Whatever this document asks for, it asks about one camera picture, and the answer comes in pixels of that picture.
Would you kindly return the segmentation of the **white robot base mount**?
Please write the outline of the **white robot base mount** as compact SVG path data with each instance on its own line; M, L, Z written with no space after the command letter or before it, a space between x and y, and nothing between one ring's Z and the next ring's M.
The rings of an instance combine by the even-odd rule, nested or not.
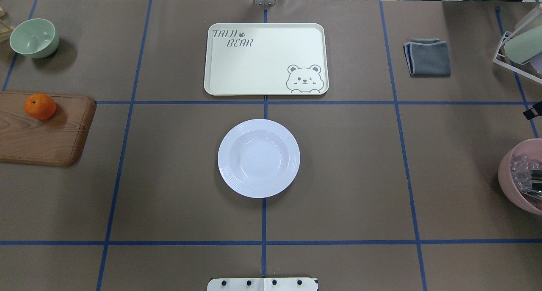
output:
M211 279L207 291L318 291L317 278L255 277Z

